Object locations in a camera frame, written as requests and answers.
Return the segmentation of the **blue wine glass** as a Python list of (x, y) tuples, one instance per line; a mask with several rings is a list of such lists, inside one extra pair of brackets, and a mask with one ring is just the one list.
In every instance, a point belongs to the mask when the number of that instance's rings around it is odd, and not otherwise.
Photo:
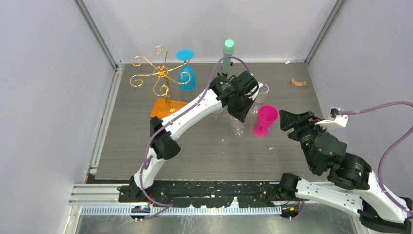
[[(193, 52), (189, 49), (183, 49), (176, 53), (175, 57), (184, 63), (189, 62), (193, 58)], [(179, 88), (182, 91), (190, 92), (195, 89), (196, 76), (189, 65), (184, 64), (178, 73)]]

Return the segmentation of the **clear patterned tumbler glass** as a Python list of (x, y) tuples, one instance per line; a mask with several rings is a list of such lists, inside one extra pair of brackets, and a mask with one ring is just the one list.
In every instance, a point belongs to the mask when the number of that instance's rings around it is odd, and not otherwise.
[(212, 113), (211, 113), (211, 116), (212, 116), (212, 117), (214, 117), (214, 118), (218, 118), (218, 117), (220, 117), (220, 116), (221, 116), (221, 114), (222, 114), (223, 110), (224, 110), (223, 108), (220, 108), (220, 109), (218, 109), (218, 110), (216, 110), (216, 111), (212, 112)]

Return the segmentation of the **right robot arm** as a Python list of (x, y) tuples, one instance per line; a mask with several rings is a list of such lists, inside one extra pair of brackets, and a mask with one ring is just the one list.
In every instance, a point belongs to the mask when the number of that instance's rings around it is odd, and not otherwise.
[(280, 129), (299, 142), (309, 170), (315, 175), (328, 172), (332, 189), (316, 185), (292, 173), (284, 173), (278, 194), (284, 200), (312, 200), (341, 210), (359, 219), (371, 230), (388, 234), (410, 234), (413, 201), (398, 197), (380, 185), (378, 175), (361, 157), (347, 152), (347, 145), (330, 134), (344, 128), (348, 116), (332, 108), (329, 119), (313, 112), (294, 114), (280, 110)]

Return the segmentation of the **pink wine glass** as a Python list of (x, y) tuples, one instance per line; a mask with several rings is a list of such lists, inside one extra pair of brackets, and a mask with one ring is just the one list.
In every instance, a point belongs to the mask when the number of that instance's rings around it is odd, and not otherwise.
[(278, 110), (271, 105), (262, 106), (257, 114), (257, 123), (253, 126), (253, 133), (257, 137), (266, 137), (271, 127), (279, 117)]

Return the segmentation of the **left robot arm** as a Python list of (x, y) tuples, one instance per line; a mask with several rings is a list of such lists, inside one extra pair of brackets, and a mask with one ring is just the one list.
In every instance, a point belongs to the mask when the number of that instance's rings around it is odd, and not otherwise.
[(145, 149), (145, 159), (127, 186), (118, 188), (120, 195), (143, 202), (149, 197), (149, 188), (165, 162), (177, 156), (181, 148), (177, 139), (191, 126), (207, 115), (224, 107), (239, 122), (245, 122), (263, 84), (248, 71), (227, 79), (210, 78), (203, 92), (179, 111), (162, 119), (150, 120), (150, 139)]

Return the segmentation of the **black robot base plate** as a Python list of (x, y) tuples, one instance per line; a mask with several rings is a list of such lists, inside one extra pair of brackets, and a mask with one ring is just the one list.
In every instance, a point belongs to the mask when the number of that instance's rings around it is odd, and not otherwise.
[(118, 201), (149, 202), (156, 207), (174, 208), (229, 207), (237, 203), (240, 208), (266, 208), (284, 206), (298, 199), (281, 194), (278, 183), (269, 181), (173, 181), (156, 180), (144, 192), (137, 185), (117, 188)]

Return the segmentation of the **clear stemmed wine glass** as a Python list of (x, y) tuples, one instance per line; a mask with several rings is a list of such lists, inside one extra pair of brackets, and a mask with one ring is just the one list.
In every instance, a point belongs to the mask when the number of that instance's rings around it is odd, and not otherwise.
[(260, 88), (259, 88), (258, 94), (255, 98), (255, 101), (254, 101), (253, 105), (250, 108), (250, 113), (251, 114), (254, 114), (254, 115), (258, 114), (259, 109), (262, 107), (262, 105), (266, 101), (268, 93), (269, 93), (268, 85), (264, 84), (264, 83), (260, 83)]

